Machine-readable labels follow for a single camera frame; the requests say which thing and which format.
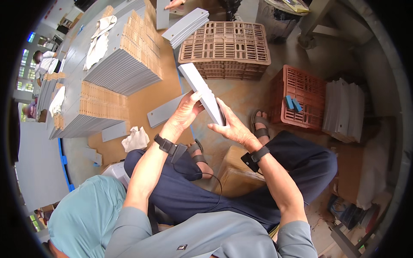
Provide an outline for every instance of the sandal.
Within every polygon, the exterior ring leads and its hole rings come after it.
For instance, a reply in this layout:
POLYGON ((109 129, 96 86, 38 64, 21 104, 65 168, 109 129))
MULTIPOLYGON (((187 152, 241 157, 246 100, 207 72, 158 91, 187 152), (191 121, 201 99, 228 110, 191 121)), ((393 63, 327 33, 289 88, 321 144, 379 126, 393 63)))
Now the sandal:
MULTIPOLYGON (((195 143, 193 145, 191 145, 191 147, 188 148, 187 152, 189 152, 189 155, 192 155, 192 153, 194 153, 194 151, 196 151, 197 149, 200 149, 202 153, 204 153, 204 149, 202 148, 201 143, 198 141, 198 139, 195 139, 195 143)), ((196 156, 192 157, 192 160, 197 163, 197 162, 204 162, 208 165, 207 161, 204 158, 203 154, 199 154, 196 156)))
POLYGON ((257 116, 258 112, 263 112, 261 109, 257 109, 251 116, 251 132, 255 135, 255 137, 260 138, 261 136, 268 136, 268 120, 262 116, 257 116), (266 128, 260 128, 258 130, 255 129, 255 123, 263 123, 266 128))

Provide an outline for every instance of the wrist strap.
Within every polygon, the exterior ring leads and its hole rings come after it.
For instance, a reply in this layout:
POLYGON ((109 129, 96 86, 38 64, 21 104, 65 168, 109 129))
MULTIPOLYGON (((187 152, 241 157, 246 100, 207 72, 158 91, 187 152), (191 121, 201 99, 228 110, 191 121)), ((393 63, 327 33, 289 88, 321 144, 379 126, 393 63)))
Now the wrist strap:
POLYGON ((175 162, 185 153, 186 149, 188 148, 182 143, 174 144, 170 140, 162 138, 159 134, 155 135, 154 141, 159 144, 159 149, 172 156, 172 164, 175 164, 175 162))
POLYGON ((252 153, 246 153, 241 157, 241 160, 254 172, 258 172, 259 166, 258 162, 260 159, 267 153, 270 153, 270 150, 263 146, 259 151, 253 151, 252 153))

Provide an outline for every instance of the logo patch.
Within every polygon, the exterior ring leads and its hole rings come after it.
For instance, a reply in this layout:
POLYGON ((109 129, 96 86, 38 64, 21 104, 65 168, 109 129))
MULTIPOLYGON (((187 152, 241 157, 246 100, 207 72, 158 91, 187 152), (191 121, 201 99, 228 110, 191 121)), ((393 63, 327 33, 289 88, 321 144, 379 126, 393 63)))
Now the logo patch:
POLYGON ((177 250, 185 250, 187 246, 188 246, 187 244, 182 244, 178 247, 177 250))

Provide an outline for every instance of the trash bin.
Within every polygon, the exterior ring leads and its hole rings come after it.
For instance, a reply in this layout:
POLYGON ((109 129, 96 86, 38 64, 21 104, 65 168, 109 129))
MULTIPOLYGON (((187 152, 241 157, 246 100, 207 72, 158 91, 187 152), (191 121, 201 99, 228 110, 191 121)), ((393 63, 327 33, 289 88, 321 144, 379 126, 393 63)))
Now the trash bin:
POLYGON ((264 25, 268 43, 283 43, 307 14, 294 12, 282 0, 259 0, 255 22, 264 25))

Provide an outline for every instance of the light blue shirt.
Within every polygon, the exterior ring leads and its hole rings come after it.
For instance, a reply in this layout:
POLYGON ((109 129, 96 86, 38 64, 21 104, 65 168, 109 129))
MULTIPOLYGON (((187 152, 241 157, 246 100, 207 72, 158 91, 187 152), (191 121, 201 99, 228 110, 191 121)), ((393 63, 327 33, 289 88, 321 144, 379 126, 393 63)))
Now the light blue shirt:
POLYGON ((69 258, 103 258, 125 197, 116 178, 87 179, 53 211, 47 223, 53 245, 69 258))

